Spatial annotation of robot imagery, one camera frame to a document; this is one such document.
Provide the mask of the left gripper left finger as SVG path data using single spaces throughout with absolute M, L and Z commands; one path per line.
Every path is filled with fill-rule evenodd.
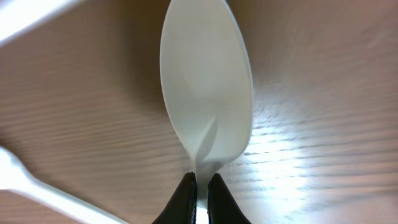
M 152 224 L 195 224 L 197 183 L 195 173 L 187 172 L 161 214 Z

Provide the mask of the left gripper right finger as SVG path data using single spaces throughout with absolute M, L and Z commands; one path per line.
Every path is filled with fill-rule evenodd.
M 210 224 L 251 224 L 219 173 L 208 184 L 208 216 Z

